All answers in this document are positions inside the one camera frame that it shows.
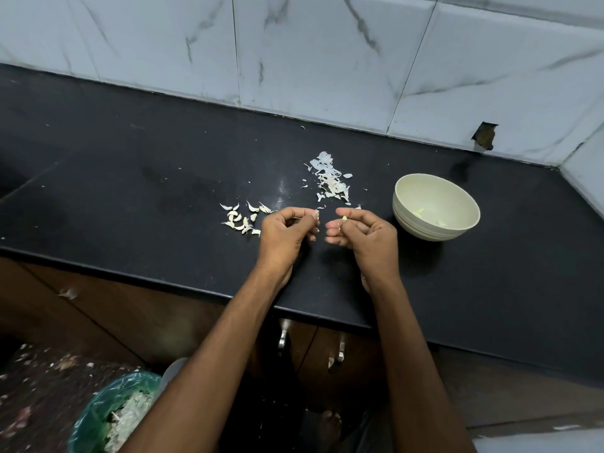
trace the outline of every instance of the green trash bag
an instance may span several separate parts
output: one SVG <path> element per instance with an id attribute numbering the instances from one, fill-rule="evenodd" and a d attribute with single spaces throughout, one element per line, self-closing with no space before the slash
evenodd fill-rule
<path id="1" fill-rule="evenodd" d="M 132 372 L 103 388 L 88 403 L 74 425 L 67 442 L 69 453 L 103 453 L 109 433 L 111 412 L 122 407 L 137 391 L 154 394 L 161 376 L 151 372 Z"/>

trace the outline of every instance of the person's right arm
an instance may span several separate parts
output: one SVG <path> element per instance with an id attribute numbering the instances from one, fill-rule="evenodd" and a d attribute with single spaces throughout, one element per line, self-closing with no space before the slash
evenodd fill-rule
<path id="1" fill-rule="evenodd" d="M 398 452 L 475 453 L 423 338 L 400 280 L 396 228 L 374 213 L 338 208 L 327 243 L 348 246 L 372 297 L 386 365 Z"/>

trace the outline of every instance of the forearm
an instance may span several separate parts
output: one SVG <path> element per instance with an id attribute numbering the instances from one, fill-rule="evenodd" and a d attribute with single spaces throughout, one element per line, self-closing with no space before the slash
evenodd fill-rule
<path id="1" fill-rule="evenodd" d="M 391 398 L 397 451 L 475 452 L 450 403 L 405 289 L 371 286 Z"/>
<path id="2" fill-rule="evenodd" d="M 275 276 L 254 270 L 122 453 L 210 453 L 276 294 Z"/>

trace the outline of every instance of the countertop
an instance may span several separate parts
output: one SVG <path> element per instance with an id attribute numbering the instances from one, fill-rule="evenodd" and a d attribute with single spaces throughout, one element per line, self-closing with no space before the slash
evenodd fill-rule
<path id="1" fill-rule="evenodd" d="M 396 224 L 429 342 L 604 381 L 604 221 L 535 165 L 0 66 L 0 250 L 226 303 L 259 239 L 221 225 L 219 204 L 316 207 L 305 163 L 321 151 L 353 174 L 352 205 L 392 222 L 408 173 L 478 202 L 478 226 L 450 242 Z M 324 203 L 323 223 L 343 205 Z M 321 238 L 303 247 L 274 313 L 375 330 L 351 252 Z"/>

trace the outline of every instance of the foot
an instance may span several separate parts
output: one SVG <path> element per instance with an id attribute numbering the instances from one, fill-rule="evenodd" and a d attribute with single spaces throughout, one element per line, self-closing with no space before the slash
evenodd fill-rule
<path id="1" fill-rule="evenodd" d="M 328 453 L 339 441 L 342 432 L 342 419 L 337 413 L 331 411 L 323 412 L 321 421 L 316 427 L 318 441 L 318 453 Z"/>

